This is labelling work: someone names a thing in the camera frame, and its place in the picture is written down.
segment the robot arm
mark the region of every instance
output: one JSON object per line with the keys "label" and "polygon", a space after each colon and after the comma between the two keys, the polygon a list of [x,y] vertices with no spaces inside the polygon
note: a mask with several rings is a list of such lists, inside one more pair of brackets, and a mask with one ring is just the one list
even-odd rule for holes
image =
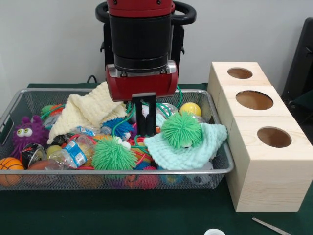
{"label": "robot arm", "polygon": [[111,28],[114,64],[106,66],[111,98],[132,100],[137,114],[141,100],[150,102],[152,120],[146,122],[155,125],[156,97],[173,95],[178,83],[178,68],[169,58],[172,26],[193,23],[195,9],[172,0],[107,0],[97,6],[96,17]]}

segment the metal rod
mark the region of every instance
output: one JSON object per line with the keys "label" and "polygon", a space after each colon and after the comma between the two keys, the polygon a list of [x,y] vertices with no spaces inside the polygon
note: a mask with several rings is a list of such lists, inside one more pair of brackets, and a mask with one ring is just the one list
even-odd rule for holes
{"label": "metal rod", "polygon": [[289,234],[289,233],[287,233],[287,232],[285,232],[285,231],[283,231],[283,230],[281,230],[281,229],[279,229],[279,228],[277,228],[277,227],[275,227],[275,226],[273,226],[273,225],[270,225],[270,224],[268,224],[268,223],[265,223],[265,222],[263,222],[263,221],[261,221],[261,220],[259,220],[259,219],[252,218],[252,220],[254,220],[255,222],[258,222],[259,224],[262,224],[262,225],[265,226],[265,227],[268,227],[269,229],[274,230],[275,232],[277,232],[277,233],[279,233],[279,234],[282,234],[282,235],[291,235],[291,234]]}

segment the white cup lid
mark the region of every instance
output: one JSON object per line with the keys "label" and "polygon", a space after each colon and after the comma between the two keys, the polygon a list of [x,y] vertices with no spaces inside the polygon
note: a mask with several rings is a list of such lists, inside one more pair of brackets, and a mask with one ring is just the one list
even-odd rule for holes
{"label": "white cup lid", "polygon": [[204,235],[226,235],[226,234],[219,229],[209,229],[208,231],[205,232]]}

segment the stacked wooden boxes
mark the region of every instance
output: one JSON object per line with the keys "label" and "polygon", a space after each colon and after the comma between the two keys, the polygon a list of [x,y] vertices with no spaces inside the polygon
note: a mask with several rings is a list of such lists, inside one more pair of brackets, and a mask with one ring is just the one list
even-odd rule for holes
{"label": "stacked wooden boxes", "polygon": [[229,134],[236,212],[297,212],[313,178],[313,147],[258,63],[213,62],[208,92]]}

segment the black cylinder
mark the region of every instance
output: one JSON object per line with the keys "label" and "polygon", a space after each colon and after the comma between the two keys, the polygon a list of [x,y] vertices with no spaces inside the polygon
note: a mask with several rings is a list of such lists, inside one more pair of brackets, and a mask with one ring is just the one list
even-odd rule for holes
{"label": "black cylinder", "polygon": [[110,15],[115,66],[132,72],[157,71],[168,62],[171,15],[124,18]]}

